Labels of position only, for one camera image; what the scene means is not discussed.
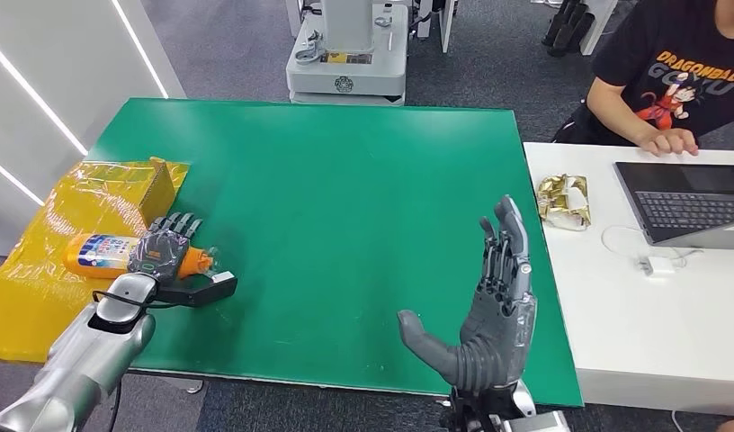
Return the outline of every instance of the person's arm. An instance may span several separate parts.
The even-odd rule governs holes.
[[[642,120],[622,99],[623,85],[610,85],[595,78],[586,97],[586,106],[608,129],[656,156],[687,151],[698,154],[692,132],[685,129],[658,130]]]
[[[592,63],[595,82],[586,103],[589,110],[608,129],[654,155],[697,154],[695,138],[688,130],[658,130],[639,118],[622,99],[622,90],[640,72],[658,49],[660,24],[667,8],[676,0],[640,0],[610,40],[598,51]],[[669,88],[670,96],[679,87]]]

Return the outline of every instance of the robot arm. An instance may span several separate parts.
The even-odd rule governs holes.
[[[533,331],[536,298],[531,294],[528,238],[513,200],[496,207],[501,232],[480,221],[484,230],[481,278],[468,317],[462,323],[459,346],[425,332],[411,310],[398,313],[404,344],[453,387],[466,392],[503,388],[523,374]]]
[[[146,252],[155,244],[175,250],[168,242],[183,245],[184,239],[188,238],[179,232],[154,227],[139,242],[138,251]],[[107,292],[94,293],[102,299],[81,310],[52,344],[33,386],[0,412],[0,432],[80,430],[152,338],[156,323],[148,308],[198,307],[232,295],[237,287],[237,278],[224,272],[212,276],[211,283],[199,290],[173,288],[168,284],[174,280],[163,275],[175,271],[158,265],[138,266],[130,267],[137,273],[115,279]]]
[[[495,232],[484,230],[481,277],[460,345],[447,346],[425,331],[411,310],[398,313],[401,340],[452,386],[452,414],[443,420],[454,432],[568,431],[559,411],[537,415],[521,381],[531,345],[536,297],[531,291],[528,237],[521,213],[509,196],[494,210]]]

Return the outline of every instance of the gray robotic hand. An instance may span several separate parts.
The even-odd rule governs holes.
[[[411,310],[398,313],[402,342],[460,392],[517,385],[532,340],[536,298],[531,293],[532,267],[521,213],[507,195],[494,213],[498,233],[487,218],[480,221],[483,269],[460,329],[461,344],[447,346],[427,333]]]

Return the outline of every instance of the yellow plastic sheet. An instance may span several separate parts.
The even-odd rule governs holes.
[[[65,174],[0,268],[0,360],[44,362],[52,342],[110,280],[72,274],[62,264],[68,241],[82,232],[139,237],[152,208],[157,163],[81,162]],[[166,163],[174,191],[189,166]],[[174,194],[161,202],[168,208]]]

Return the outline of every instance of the orange bottle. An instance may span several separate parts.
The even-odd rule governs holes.
[[[63,264],[76,275],[115,279],[128,272],[129,255],[138,242],[136,237],[78,234],[67,244]],[[214,255],[214,248],[206,251],[190,247],[177,276],[181,279],[198,273],[213,274],[217,265]]]

